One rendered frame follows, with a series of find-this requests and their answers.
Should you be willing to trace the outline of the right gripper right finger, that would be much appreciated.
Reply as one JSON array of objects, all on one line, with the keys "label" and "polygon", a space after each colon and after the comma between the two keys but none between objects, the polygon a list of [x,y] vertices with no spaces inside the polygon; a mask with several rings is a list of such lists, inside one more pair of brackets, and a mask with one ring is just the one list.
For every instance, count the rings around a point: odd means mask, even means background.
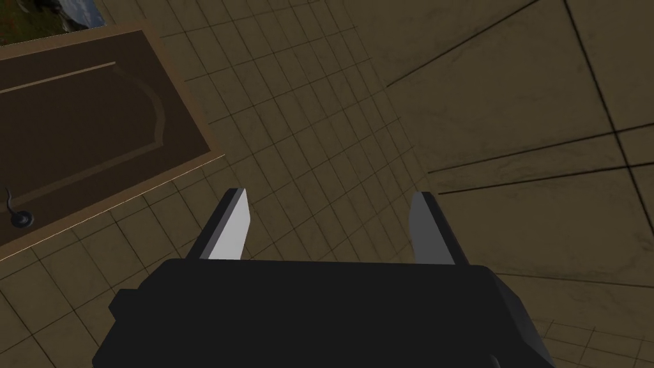
[{"label": "right gripper right finger", "polygon": [[415,262],[468,265],[469,261],[431,192],[415,192],[409,212]]}]

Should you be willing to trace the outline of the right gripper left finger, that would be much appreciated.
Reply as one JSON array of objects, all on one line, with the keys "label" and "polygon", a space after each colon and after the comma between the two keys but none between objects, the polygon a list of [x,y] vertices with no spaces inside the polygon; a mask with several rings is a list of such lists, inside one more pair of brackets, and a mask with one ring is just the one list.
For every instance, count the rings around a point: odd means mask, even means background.
[{"label": "right gripper left finger", "polygon": [[229,188],[196,238],[187,259],[241,258],[250,227],[247,191]]}]

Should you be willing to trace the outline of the dark brown door leaf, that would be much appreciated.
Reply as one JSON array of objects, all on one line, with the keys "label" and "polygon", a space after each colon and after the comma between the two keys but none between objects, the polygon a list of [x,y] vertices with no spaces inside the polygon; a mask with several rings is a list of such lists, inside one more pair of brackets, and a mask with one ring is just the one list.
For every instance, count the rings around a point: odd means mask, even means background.
[{"label": "dark brown door leaf", "polygon": [[209,151],[142,31],[2,60],[0,246]]}]

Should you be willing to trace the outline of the landscape picture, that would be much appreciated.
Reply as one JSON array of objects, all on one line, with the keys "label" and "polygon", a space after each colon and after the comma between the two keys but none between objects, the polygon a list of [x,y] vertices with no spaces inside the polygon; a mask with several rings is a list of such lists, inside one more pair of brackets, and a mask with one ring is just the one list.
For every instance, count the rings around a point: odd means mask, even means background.
[{"label": "landscape picture", "polygon": [[0,0],[0,47],[106,24],[93,0]]}]

